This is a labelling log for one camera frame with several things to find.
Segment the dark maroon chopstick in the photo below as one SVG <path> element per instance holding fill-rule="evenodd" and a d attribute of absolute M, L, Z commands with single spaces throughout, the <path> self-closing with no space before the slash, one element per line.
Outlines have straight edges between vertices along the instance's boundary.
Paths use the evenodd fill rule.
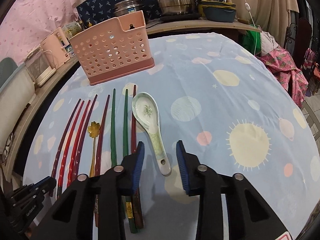
<path fill-rule="evenodd" d="M 68 157 L 68 152 L 71 144 L 71 139 L 75 130 L 75 126 L 78 122 L 79 115 L 81 113 L 84 100 L 79 99 L 74 107 L 71 116 L 65 126 L 65 130 L 62 134 L 57 153 L 53 163 L 52 178 L 57 178 L 56 197 L 59 198 L 62 193 L 63 180 L 65 176 L 65 166 Z"/>

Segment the dark brown-red chopstick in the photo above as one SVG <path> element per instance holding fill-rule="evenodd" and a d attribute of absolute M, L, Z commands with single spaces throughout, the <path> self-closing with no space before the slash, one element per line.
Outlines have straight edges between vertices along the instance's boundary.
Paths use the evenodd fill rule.
<path fill-rule="evenodd" d="M 137 136 L 136 136 L 136 119 L 134 114 L 131 117 L 131 153 L 135 153 L 137 149 Z M 139 188 L 135 191 L 132 197 L 132 209 L 135 218 L 135 225 L 137 229 L 144 228 L 142 207 L 140 202 Z"/>

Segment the white ceramic soup spoon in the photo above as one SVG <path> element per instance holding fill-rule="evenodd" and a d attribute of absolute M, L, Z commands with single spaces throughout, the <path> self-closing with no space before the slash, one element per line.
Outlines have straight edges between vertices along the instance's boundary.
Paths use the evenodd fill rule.
<path fill-rule="evenodd" d="M 171 165 L 161 136 L 159 111 L 156 101 L 150 94 L 140 92 L 133 97 L 131 107 L 135 119 L 149 135 L 159 171 L 163 176 L 170 175 Z"/>

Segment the red chopstick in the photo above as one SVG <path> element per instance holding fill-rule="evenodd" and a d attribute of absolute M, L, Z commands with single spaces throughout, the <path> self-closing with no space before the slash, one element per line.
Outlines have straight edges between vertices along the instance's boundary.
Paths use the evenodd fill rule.
<path fill-rule="evenodd" d="M 72 122 L 71 128 L 68 133 L 67 141 L 65 143 L 65 148 L 63 151 L 61 166 L 60 166 L 60 170 L 59 170 L 59 177 L 58 177 L 58 182 L 57 182 L 57 193 L 56 193 L 57 199 L 59 199 L 62 194 L 63 180 L 65 177 L 66 163 L 67 163 L 68 153 L 69 153 L 69 149 L 70 149 L 70 145 L 71 145 L 71 140 L 73 137 L 73 133 L 74 133 L 76 124 L 78 122 L 79 115 L 80 115 L 81 110 L 83 108 L 83 105 L 84 105 L 84 100 L 82 100 L 79 103 L 79 108 L 75 114 L 75 117 L 73 118 L 73 122 Z"/>
<path fill-rule="evenodd" d="M 86 115 L 87 115 L 87 111 L 88 111 L 88 107 L 90 105 L 90 102 L 91 101 L 88 100 L 86 108 L 84 110 L 84 113 L 83 113 L 83 115 L 81 117 L 80 124 L 79 124 L 78 130 L 77 130 L 77 133 L 76 133 L 75 141 L 74 141 L 74 144 L 73 144 L 73 149 L 72 149 L 72 154 L 71 154 L 71 161 L 69 163 L 69 171 L 68 171 L 68 176 L 67 176 L 67 187 L 69 187 L 69 185 L 72 182 L 75 159 L 76 159 L 76 153 L 77 153 L 78 145 L 79 145 L 79 141 L 80 141 L 80 135 L 81 135 L 81 132 L 82 132 L 82 128 L 83 128 L 83 125 L 84 125 L 84 121 L 85 121 L 85 118 L 86 118 Z"/>

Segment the green chopstick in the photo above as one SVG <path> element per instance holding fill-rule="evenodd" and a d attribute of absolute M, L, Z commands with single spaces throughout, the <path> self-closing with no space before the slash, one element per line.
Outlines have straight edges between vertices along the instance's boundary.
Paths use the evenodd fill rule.
<path fill-rule="evenodd" d="M 129 155 L 129 136 L 128 136 L 128 96 L 129 91 L 125 89 L 125 100 L 124 100 L 124 121 L 123 121 L 123 157 Z M 125 196 L 125 207 L 127 219 L 129 222 L 130 232 L 137 233 L 134 212 L 132 208 L 132 200 L 130 196 Z"/>
<path fill-rule="evenodd" d="M 111 167 L 117 166 L 117 149 L 116 149 L 116 89 L 113 89 L 112 94 L 112 109 L 111 109 Z"/>

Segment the gold flower teaspoon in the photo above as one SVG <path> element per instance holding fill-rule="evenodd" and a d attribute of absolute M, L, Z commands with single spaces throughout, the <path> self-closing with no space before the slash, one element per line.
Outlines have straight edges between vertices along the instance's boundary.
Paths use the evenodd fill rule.
<path fill-rule="evenodd" d="M 91 125 L 88 126 L 87 131 L 89 133 L 89 137 L 93 139 L 92 160 L 91 160 L 91 168 L 90 168 L 90 172 L 89 172 L 89 176 L 93 177 L 94 176 L 94 166 L 95 166 L 96 139 L 100 133 L 100 124 L 95 121 L 91 122 Z"/>

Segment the white dish rack box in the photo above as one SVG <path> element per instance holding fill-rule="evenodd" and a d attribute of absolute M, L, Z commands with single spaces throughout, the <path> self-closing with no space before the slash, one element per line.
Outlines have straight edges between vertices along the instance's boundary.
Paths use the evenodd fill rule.
<path fill-rule="evenodd" d="M 1 61 L 1 151 L 25 107 L 35 94 L 35 87 L 25 65 L 6 57 Z"/>

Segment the blue planet-print tablecloth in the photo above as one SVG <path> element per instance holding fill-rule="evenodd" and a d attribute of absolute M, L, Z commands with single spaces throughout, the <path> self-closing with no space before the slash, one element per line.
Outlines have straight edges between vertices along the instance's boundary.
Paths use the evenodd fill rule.
<path fill-rule="evenodd" d="M 171 175 L 163 176 L 150 139 L 140 179 L 144 228 L 127 239 L 194 239 L 199 199 L 188 197 L 176 159 L 176 142 L 217 173 L 242 173 L 268 202 L 292 238 L 297 238 L 319 201 L 319 153 L 299 107 L 264 64 L 218 34 L 176 35 L 149 42 L 155 66 L 91 86 L 82 68 L 49 106 L 30 148 L 23 182 L 49 176 L 61 137 L 67 137 L 75 105 L 91 120 L 106 114 L 101 171 L 111 167 L 111 127 L 117 160 L 123 158 L 123 120 L 131 116 L 134 92 L 157 102 Z"/>

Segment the white blender appliance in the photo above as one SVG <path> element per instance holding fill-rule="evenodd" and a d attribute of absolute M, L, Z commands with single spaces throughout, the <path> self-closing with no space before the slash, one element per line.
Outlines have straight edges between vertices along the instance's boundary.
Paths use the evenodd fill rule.
<path fill-rule="evenodd" d="M 56 72 L 40 46 L 34 48 L 27 55 L 24 64 L 37 87 L 42 87 Z"/>

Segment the pink floral fabric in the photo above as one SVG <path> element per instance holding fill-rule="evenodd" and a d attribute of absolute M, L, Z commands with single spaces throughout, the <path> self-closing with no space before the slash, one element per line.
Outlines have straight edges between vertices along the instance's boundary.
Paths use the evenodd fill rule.
<path fill-rule="evenodd" d="M 298 107 L 301 107 L 308 82 L 303 72 L 296 67 L 289 52 L 278 46 L 264 56 L 257 57 L 288 92 Z"/>

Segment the pink electric kettle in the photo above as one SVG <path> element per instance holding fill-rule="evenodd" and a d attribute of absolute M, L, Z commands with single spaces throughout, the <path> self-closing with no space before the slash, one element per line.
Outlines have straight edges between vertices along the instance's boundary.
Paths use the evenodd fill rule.
<path fill-rule="evenodd" d="M 61 27 L 58 27 L 40 43 L 51 67 L 58 69 L 75 56 L 73 48 Z"/>

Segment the green cloth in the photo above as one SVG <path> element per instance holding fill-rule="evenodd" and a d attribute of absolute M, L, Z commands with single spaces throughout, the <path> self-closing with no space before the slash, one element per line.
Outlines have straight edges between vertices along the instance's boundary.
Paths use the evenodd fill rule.
<path fill-rule="evenodd" d="M 245 35 L 241 35 L 240 44 L 251 54 L 261 53 L 261 33 L 247 30 Z"/>

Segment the pink perforated utensil basket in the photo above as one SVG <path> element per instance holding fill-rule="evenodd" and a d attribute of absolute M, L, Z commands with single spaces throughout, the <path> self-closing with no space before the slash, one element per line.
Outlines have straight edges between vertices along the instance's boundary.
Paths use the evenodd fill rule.
<path fill-rule="evenodd" d="M 141 10 L 93 25 L 69 42 L 92 86 L 155 66 Z"/>

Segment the beige hanging curtain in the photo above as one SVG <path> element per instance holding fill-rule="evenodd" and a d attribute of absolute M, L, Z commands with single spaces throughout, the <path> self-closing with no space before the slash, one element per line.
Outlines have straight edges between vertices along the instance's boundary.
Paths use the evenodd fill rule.
<path fill-rule="evenodd" d="M 227 0 L 236 4 L 236 16 L 253 20 L 281 46 L 291 23 L 291 12 L 299 12 L 297 0 Z"/>

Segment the stainless steel rice cooker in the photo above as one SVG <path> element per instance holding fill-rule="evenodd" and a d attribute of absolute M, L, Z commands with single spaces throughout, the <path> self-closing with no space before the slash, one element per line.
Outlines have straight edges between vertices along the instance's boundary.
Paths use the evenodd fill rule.
<path fill-rule="evenodd" d="M 142 0 L 123 0 L 114 5 L 113 14 L 115 17 L 119 17 L 143 10 L 143 8 L 144 3 Z"/>

